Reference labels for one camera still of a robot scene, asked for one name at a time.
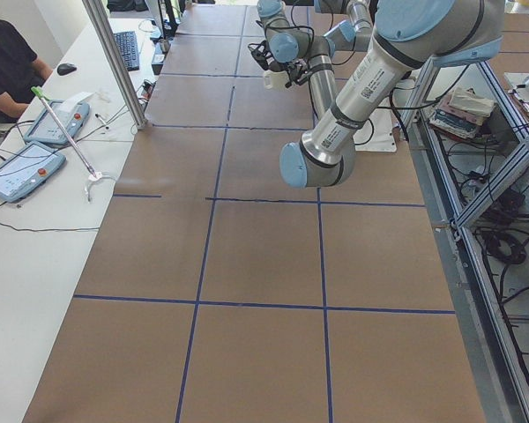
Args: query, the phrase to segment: black t-shirt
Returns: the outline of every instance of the black t-shirt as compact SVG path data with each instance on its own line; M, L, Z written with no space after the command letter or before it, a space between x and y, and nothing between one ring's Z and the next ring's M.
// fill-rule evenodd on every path
M31 87L44 82L31 66L36 58L16 28L0 20L0 94L8 93L18 103L29 103L34 97ZM16 119L0 112L0 122L16 122Z

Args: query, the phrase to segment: black mouse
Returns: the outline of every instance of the black mouse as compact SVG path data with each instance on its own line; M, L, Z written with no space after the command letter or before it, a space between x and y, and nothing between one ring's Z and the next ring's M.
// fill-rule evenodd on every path
M56 73L59 75L66 75L75 71L77 67L72 63L61 63L56 67Z

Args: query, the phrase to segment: grid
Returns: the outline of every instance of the grid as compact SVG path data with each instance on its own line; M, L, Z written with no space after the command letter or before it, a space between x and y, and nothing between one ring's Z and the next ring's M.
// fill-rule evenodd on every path
M186 16L25 421L483 421L406 146L340 188L263 183L313 115L248 103L255 13ZM181 36L234 41L235 72L185 70Z

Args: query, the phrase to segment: black keyboard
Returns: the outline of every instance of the black keyboard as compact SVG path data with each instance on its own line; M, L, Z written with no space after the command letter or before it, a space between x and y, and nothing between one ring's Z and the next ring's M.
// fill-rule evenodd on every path
M120 49L123 62L128 71L139 69L138 38L133 31L114 33L115 44Z

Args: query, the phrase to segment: white table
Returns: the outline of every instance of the white table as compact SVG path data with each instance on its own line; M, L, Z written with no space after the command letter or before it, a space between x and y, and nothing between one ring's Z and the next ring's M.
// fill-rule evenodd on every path
M138 35L141 69L130 72L137 88L144 79L154 80L154 48L149 34L138 30L141 22L110 21L114 32L135 30ZM88 100L91 115L79 133L82 136L101 126L94 114L111 117L123 106L123 97L91 25L76 39L62 62L74 63L78 70L63 77L54 73L43 91L49 98L60 100L83 91L95 93ZM41 109L35 99L20 121L34 119ZM135 132L128 113L109 124L109 130L99 130L79 144L96 170L119 176ZM1 148L16 152L22 146L22 138L14 130ZM101 224L114 182L94 185L93 201L88 203L84 195L86 168L71 148L64 149L63 154L67 163L42 187L19 204L0 207L0 222L35 229ZM0 226L0 423L22 420L95 236L96 231L31 233Z

